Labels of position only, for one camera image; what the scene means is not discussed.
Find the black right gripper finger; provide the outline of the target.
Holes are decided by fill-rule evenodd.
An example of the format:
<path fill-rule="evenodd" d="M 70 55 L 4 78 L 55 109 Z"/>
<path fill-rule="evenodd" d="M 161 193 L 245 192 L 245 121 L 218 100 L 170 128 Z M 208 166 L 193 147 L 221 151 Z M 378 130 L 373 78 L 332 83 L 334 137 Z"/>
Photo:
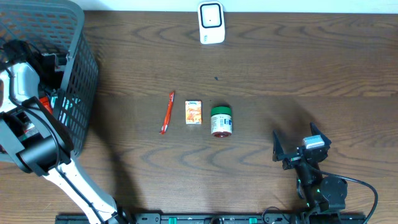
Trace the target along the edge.
<path fill-rule="evenodd" d="M 314 122 L 310 123 L 310 130 L 313 136 L 320 136 L 326 146 L 331 144 L 331 141 L 317 128 Z"/>
<path fill-rule="evenodd" d="M 273 135 L 273 153 L 272 153 L 272 160 L 274 162 L 281 161 L 284 159 L 284 150 L 281 146 L 281 143 L 279 141 L 277 131 L 273 130 L 272 132 Z"/>

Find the green-lid white jar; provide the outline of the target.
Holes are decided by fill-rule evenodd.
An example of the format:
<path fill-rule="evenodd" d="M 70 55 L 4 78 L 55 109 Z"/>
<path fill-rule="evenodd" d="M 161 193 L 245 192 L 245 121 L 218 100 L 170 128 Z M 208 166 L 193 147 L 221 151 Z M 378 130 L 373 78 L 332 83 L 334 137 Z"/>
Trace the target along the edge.
<path fill-rule="evenodd" d="M 233 133 L 232 110 L 227 106 L 211 109 L 211 134 L 216 138 L 226 138 Z"/>

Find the orange Kleenex tissue pack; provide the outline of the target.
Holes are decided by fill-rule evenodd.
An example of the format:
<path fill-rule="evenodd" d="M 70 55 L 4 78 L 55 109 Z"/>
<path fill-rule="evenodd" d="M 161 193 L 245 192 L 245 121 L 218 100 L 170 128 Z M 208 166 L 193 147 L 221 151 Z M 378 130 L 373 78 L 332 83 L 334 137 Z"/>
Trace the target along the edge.
<path fill-rule="evenodd" d="M 202 124 L 202 103 L 200 100 L 185 102 L 185 123 Z"/>

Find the red coffee stick sachet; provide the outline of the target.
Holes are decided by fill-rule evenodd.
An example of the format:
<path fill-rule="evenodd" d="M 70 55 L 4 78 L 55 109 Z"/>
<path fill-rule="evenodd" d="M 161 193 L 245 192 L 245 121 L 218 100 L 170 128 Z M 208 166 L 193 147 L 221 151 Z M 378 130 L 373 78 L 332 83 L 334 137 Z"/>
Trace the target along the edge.
<path fill-rule="evenodd" d="M 166 112 L 166 115 L 165 115 L 165 119 L 164 119 L 163 125 L 162 125 L 161 130 L 160 130 L 160 134 L 165 134 L 166 131 L 167 131 L 167 128 L 169 126 L 170 119 L 171 119 L 171 113 L 172 113 L 172 107 L 174 105 L 174 96 L 175 96 L 175 92 L 172 91 L 169 94 L 169 102 L 168 102 L 167 112 Z"/>

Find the red snack packet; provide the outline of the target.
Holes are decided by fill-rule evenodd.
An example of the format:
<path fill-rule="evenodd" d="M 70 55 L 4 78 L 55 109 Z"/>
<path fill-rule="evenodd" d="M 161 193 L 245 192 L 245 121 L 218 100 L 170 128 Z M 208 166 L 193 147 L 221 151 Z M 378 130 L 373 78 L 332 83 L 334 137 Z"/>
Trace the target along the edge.
<path fill-rule="evenodd" d="M 47 97 L 47 96 L 41 97 L 39 99 L 39 101 L 49 111 L 50 114 L 53 114 L 53 109 L 52 109 L 52 106 L 50 104 L 50 98 L 49 97 Z"/>

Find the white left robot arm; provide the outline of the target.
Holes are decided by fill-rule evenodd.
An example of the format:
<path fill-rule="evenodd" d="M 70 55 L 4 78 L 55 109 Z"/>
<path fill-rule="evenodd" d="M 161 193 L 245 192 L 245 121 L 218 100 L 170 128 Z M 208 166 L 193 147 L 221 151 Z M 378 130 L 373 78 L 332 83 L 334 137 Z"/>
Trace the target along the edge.
<path fill-rule="evenodd" d="M 57 185 L 90 223 L 134 223 L 82 168 L 76 142 L 82 137 L 95 88 L 93 70 L 75 65 L 69 53 L 47 53 L 23 40 L 2 45 L 4 95 L 1 147 L 22 171 Z"/>

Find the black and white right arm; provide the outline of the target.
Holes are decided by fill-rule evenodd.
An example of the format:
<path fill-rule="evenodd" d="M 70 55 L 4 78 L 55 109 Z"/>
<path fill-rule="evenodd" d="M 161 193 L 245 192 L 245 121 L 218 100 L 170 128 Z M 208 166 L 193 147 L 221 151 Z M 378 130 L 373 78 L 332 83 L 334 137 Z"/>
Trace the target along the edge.
<path fill-rule="evenodd" d="M 328 157 L 331 141 L 310 123 L 311 136 L 303 138 L 295 152 L 286 154 L 277 132 L 273 135 L 274 162 L 281 161 L 284 170 L 295 169 L 297 192 L 307 202 L 307 208 L 291 214 L 290 223 L 341 223 L 340 211 L 345 209 L 348 184 L 342 178 L 322 174 L 318 163 Z"/>

